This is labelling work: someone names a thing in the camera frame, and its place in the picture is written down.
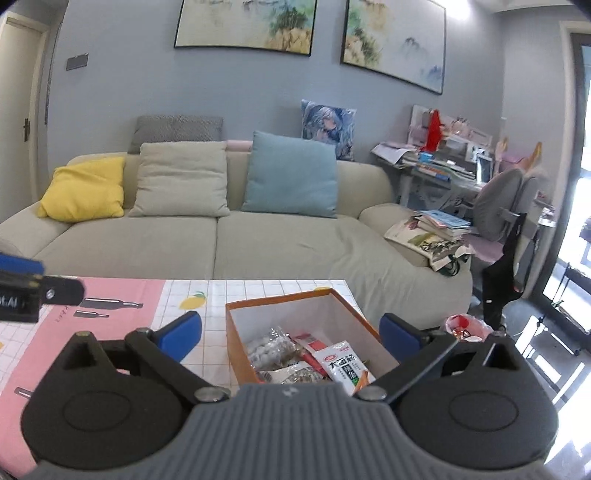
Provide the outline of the white spicy strip packet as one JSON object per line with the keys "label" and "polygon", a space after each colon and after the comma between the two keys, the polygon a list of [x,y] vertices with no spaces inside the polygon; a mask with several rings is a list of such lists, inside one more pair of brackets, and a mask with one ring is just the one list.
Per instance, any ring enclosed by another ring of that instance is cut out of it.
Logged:
{"label": "white spicy strip packet", "polygon": [[317,351],[314,357],[327,372],[329,378],[335,383],[339,383],[346,394],[350,396],[355,395],[376,380],[346,341]]}

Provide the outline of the red spicy strip packet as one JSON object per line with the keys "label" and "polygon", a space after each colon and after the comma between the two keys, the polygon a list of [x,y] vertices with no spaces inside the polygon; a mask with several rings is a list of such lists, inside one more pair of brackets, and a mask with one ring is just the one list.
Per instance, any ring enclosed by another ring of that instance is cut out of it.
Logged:
{"label": "red spicy strip packet", "polygon": [[301,359],[303,359],[304,362],[307,362],[309,366],[315,369],[315,371],[325,375],[322,365],[315,358],[315,353],[324,350],[326,347],[328,347],[328,345],[310,333],[290,335],[290,339],[293,340],[298,347],[300,347]]}

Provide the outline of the clear white candy bag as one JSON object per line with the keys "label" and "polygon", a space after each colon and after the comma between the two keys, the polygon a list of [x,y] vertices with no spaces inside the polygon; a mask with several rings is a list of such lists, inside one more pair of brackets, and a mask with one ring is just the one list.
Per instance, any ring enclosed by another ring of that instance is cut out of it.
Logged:
{"label": "clear white candy bag", "polygon": [[297,352],[296,345],[290,336],[280,327],[270,330],[245,346],[249,364],[257,371],[280,367]]}

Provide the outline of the pink trash bin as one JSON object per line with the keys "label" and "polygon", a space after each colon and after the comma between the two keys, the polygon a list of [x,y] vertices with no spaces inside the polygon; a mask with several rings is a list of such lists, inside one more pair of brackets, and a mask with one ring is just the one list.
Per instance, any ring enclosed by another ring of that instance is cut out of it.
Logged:
{"label": "pink trash bin", "polygon": [[454,335],[459,341],[470,343],[483,342],[493,332],[488,324],[468,314],[449,317],[442,330]]}

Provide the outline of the pink lemon tablecloth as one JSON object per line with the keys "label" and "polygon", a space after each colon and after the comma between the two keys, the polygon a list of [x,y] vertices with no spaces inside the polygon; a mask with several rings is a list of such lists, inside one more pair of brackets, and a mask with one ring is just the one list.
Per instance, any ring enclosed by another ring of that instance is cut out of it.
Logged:
{"label": "pink lemon tablecloth", "polygon": [[283,296],[332,288],[356,306],[344,280],[140,280],[84,279],[91,298],[125,302],[125,307],[45,306],[36,324],[1,324],[1,468],[20,477],[34,460],[20,433],[22,410],[59,351],[77,331],[99,340],[117,340],[138,327],[157,330],[187,310],[204,325],[200,342],[183,366],[217,385],[238,391],[238,380],[226,354],[225,305],[228,302]]}

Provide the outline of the yellow cushion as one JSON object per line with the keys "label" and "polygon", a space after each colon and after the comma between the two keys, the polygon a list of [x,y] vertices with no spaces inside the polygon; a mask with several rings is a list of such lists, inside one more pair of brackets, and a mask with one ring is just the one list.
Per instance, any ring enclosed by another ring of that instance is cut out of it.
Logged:
{"label": "yellow cushion", "polygon": [[55,170],[37,216],[73,224],[124,215],[123,156],[85,161]]}

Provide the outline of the stack of books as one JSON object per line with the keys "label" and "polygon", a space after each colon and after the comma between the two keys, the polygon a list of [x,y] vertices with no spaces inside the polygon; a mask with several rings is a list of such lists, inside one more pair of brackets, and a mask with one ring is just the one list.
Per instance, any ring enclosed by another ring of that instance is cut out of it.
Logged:
{"label": "stack of books", "polygon": [[441,210],[421,211],[417,216],[418,226],[449,241],[459,241],[472,232],[468,220]]}

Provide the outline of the black metal rack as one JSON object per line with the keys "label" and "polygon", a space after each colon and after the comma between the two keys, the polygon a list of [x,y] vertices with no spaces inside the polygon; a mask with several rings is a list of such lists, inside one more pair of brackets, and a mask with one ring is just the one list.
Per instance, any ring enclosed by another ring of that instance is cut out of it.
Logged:
{"label": "black metal rack", "polygon": [[536,325],[579,357],[590,353],[590,270],[558,261],[543,289],[534,295]]}

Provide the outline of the cluttered white desk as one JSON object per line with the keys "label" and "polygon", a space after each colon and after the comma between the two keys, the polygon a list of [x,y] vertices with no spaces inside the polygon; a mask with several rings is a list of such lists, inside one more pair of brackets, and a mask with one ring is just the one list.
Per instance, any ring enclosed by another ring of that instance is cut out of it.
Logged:
{"label": "cluttered white desk", "polygon": [[418,202],[429,209],[464,208],[495,173],[493,136],[459,117],[440,115],[442,140],[437,149],[426,145],[432,109],[412,107],[407,142],[386,141],[372,154],[384,166],[398,172],[398,203]]}

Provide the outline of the light blue cushion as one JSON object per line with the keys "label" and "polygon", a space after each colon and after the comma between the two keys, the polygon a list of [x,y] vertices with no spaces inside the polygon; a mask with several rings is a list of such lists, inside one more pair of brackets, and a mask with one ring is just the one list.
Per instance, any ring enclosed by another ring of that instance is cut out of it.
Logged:
{"label": "light blue cushion", "polygon": [[243,211],[334,218],[338,195],[334,146],[253,133]]}

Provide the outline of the wooden door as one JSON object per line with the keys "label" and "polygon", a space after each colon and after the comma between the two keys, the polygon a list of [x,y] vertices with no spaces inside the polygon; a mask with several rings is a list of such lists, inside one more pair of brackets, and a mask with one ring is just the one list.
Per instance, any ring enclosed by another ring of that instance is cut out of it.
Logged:
{"label": "wooden door", "polygon": [[48,26],[1,16],[1,219],[38,199],[37,119]]}

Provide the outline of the anime print pillow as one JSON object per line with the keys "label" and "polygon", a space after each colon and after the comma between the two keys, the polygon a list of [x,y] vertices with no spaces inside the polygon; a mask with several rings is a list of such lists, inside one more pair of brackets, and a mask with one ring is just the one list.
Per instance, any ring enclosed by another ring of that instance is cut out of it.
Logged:
{"label": "anime print pillow", "polygon": [[353,161],[356,109],[301,100],[301,138],[335,147],[338,160]]}

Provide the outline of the landscape painting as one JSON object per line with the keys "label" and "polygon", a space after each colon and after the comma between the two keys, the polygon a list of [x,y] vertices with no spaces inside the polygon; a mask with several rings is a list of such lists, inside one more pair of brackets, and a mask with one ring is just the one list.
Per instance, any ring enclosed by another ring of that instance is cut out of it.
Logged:
{"label": "landscape painting", "polygon": [[341,62],[444,90],[447,12],[435,1],[349,1]]}
{"label": "landscape painting", "polygon": [[184,1],[176,48],[231,48],[311,55],[315,1]]}

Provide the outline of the left landscape painting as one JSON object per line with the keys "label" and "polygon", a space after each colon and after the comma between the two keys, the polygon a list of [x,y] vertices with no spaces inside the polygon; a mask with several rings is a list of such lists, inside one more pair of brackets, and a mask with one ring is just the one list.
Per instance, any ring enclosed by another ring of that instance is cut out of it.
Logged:
{"label": "left landscape painting", "polygon": [[315,1],[184,1],[176,48],[231,48],[311,55]]}

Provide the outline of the grey wall switch panel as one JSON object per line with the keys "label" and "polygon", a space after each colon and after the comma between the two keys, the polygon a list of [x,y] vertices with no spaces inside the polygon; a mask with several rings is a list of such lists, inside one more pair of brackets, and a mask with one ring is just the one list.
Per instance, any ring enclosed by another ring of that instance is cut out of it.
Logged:
{"label": "grey wall switch panel", "polygon": [[73,70],[85,68],[88,65],[88,60],[89,60],[88,53],[69,57],[66,60],[65,70],[66,71],[73,71]]}

